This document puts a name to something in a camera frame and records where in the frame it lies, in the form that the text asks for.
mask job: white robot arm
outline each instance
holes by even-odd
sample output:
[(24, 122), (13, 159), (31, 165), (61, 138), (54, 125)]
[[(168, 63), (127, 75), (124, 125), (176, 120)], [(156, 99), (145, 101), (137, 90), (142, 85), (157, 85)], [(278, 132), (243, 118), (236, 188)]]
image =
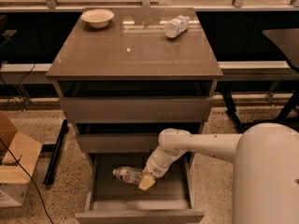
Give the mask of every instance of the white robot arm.
[(145, 172), (162, 177), (173, 161), (192, 151), (234, 164), (234, 224), (299, 223), (299, 133), (279, 124), (244, 134), (190, 134), (167, 129)]

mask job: brown countertop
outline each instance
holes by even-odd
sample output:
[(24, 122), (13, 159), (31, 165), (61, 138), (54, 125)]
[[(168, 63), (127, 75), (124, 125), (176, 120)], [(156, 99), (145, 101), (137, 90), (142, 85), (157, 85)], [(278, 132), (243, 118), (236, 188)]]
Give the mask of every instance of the brown countertop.
[[(47, 78), (57, 80), (169, 80), (221, 78), (222, 72), (192, 8), (110, 8), (109, 25), (94, 29), (82, 19), (66, 39)], [(164, 25), (191, 18), (171, 39)]]

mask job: white bottle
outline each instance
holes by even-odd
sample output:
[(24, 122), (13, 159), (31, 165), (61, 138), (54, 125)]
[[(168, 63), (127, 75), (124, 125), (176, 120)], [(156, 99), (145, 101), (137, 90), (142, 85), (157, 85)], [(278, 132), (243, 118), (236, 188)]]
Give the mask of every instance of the white bottle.
[(167, 37), (175, 38), (182, 32), (186, 31), (189, 27), (189, 17), (177, 16), (173, 20), (169, 21), (165, 27), (164, 32)]

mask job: box flap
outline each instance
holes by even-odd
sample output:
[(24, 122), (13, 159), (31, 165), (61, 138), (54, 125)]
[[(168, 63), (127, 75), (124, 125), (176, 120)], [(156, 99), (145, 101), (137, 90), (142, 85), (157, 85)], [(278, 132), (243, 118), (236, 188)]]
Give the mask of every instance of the box flap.
[[(0, 111), (0, 138), (6, 144), (10, 146), (11, 141), (13, 140), (14, 135), (17, 132), (17, 128), (12, 124), (6, 114)], [(0, 153), (6, 152), (7, 150), (0, 144)]]
[[(20, 159), (20, 165), (33, 175), (42, 145), (35, 139), (18, 131), (12, 140), (9, 150), (16, 159)], [(11, 154), (7, 152), (3, 162), (14, 162)], [(30, 181), (29, 176), (20, 166), (0, 166), (0, 183), (24, 184)]]

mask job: drawer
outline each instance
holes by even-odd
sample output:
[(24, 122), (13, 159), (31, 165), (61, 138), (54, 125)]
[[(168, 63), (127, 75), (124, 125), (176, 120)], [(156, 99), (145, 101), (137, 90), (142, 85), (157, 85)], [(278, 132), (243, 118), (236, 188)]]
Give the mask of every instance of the drawer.
[(167, 128), (199, 133), (201, 123), (77, 123), (78, 145), (84, 153), (149, 152)]
[(76, 214), (80, 223), (199, 223), (203, 212), (192, 208), (189, 166), (184, 158), (147, 191), (120, 182), (113, 169), (128, 165), (142, 168), (149, 153), (98, 154), (85, 210)]
[(61, 98), (69, 122), (196, 122), (207, 120), (208, 98)]

